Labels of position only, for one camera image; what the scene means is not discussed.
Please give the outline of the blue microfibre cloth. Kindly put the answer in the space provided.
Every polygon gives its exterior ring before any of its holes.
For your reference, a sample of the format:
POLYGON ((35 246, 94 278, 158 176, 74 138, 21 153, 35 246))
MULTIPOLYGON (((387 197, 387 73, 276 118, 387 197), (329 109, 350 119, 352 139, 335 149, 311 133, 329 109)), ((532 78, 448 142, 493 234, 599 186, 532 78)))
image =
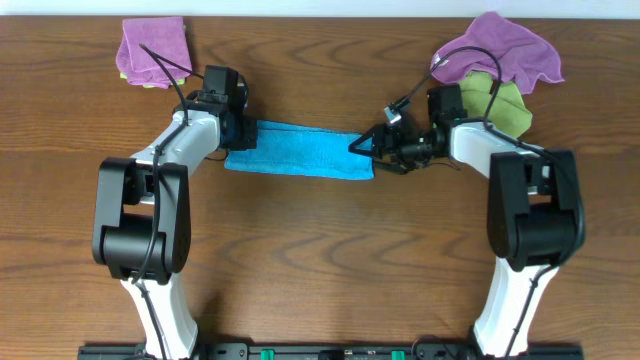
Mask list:
POLYGON ((228 170, 364 181, 374 178, 372 159, 353 154, 358 133, 260 120, 254 149, 232 151, 228 170))

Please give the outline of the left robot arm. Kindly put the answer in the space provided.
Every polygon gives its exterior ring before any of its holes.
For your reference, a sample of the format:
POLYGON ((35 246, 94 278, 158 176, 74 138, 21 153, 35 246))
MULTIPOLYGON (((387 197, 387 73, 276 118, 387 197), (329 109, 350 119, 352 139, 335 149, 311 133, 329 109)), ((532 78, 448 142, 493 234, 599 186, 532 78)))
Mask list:
POLYGON ((194 354, 198 326, 182 276, 191 245, 189 180, 212 153, 255 147, 247 102, 246 88, 194 91, 150 145, 99 167, 92 255, 135 304, 146 334, 141 358, 194 354))

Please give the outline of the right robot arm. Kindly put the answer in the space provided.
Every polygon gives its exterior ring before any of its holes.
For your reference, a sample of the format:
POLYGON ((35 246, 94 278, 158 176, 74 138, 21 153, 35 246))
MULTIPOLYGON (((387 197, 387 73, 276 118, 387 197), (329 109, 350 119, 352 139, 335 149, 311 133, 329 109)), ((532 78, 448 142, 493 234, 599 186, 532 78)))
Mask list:
POLYGON ((544 289, 585 240, 575 155, 515 139, 486 118, 438 120, 417 131, 401 115, 372 127, 349 151, 406 174, 435 158, 466 164, 488 180, 486 229, 496 256, 489 294, 471 328, 478 359, 543 357, 527 340, 544 289))

